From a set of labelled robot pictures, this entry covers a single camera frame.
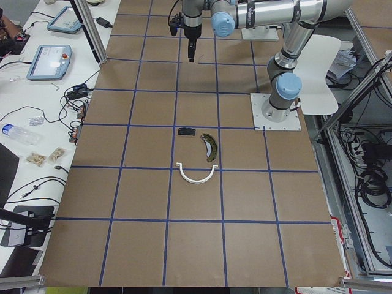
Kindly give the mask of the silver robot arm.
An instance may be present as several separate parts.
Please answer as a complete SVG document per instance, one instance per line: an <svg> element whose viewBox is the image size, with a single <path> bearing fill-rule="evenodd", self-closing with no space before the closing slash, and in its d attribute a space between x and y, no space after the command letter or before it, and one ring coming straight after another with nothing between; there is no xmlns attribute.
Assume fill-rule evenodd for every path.
<svg viewBox="0 0 392 294"><path fill-rule="evenodd" d="M195 59L197 40L202 33L202 13L210 12L215 36L224 38L237 29L282 25L282 46L269 60L267 73L271 94L263 103L263 116L272 122L287 119L292 103L301 92L301 80L293 72L298 58L320 23L342 15L351 1L180 1L181 10L170 13L171 35L179 29L188 39L187 57Z"/></svg>

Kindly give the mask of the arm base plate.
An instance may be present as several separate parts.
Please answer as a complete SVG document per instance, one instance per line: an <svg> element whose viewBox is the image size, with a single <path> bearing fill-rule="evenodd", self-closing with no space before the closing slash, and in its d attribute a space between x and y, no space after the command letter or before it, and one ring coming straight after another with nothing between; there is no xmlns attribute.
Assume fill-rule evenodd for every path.
<svg viewBox="0 0 392 294"><path fill-rule="evenodd" d="M278 110L270 104L270 94L251 93L255 130L301 131L301 123L293 102L289 109Z"/></svg>

